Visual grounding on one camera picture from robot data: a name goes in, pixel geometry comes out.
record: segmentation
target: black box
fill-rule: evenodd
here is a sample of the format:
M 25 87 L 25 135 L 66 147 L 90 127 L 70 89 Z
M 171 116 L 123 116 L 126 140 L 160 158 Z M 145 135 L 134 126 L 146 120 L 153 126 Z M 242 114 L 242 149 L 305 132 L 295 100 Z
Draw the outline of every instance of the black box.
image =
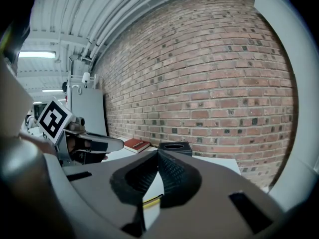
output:
M 161 142 L 159 148 L 161 150 L 173 151 L 187 156 L 193 156 L 193 151 L 187 141 L 184 142 Z

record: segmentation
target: table surface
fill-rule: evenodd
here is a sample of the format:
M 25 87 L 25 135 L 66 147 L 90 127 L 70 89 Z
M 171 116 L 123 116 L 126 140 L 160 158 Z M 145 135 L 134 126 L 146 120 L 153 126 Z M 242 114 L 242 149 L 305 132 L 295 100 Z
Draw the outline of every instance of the table surface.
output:
M 123 137 L 118 137 L 118 139 L 121 139 L 122 141 L 127 141 L 128 139 Z M 143 151 L 152 151 L 156 150 L 157 148 L 154 147 L 147 147 Z M 102 162 L 108 162 L 119 158 L 124 158 L 128 156 L 136 155 L 136 153 L 129 151 L 125 148 L 111 152 L 110 154 L 107 154 L 108 159 L 103 160 Z M 207 162 L 211 162 L 214 164 L 225 166 L 234 172 L 238 173 L 240 175 L 240 170 L 237 165 L 237 162 L 235 159 L 229 159 L 229 158 L 210 158 L 210 157 L 200 157 L 200 156 L 193 156 L 194 158 L 198 158 Z M 157 197 L 160 194 L 164 194 L 164 185 L 163 181 L 161 180 L 160 174 L 157 173 L 156 177 L 153 181 L 153 183 L 150 185 L 148 191 L 145 193 L 143 197 L 143 202 L 152 199 L 154 197 Z M 160 205 L 156 204 L 151 206 L 150 208 L 143 209 L 144 214 L 144 221 L 145 221 L 145 227 L 146 229 L 149 229 L 149 227 L 153 224 L 153 222 L 156 220 L 156 218 L 160 215 Z

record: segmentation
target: fluorescent light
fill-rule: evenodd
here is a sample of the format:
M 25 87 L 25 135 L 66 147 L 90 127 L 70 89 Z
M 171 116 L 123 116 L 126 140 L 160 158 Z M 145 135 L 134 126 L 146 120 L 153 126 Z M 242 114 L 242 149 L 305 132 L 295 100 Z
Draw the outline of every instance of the fluorescent light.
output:
M 63 90 L 42 90 L 42 92 L 63 92 Z
M 21 51 L 19 58 L 55 58 L 55 52 L 49 51 Z

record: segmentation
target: red book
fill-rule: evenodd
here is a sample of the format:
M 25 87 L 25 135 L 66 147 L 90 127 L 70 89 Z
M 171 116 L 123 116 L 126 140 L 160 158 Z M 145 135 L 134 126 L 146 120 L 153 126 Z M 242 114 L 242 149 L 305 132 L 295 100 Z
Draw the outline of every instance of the red book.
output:
M 134 138 L 124 142 L 124 148 L 135 153 L 141 152 L 149 147 L 149 145 L 150 143 L 148 141 L 142 141 Z

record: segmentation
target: ceiling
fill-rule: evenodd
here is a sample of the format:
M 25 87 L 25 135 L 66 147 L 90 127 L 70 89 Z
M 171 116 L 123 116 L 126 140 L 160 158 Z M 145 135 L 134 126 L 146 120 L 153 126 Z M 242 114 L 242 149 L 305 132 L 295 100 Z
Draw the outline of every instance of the ceiling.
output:
M 35 0 L 22 51 L 54 51 L 55 59 L 19 58 L 17 79 L 34 101 L 63 93 L 68 75 L 91 72 L 110 44 L 136 19 L 168 0 Z

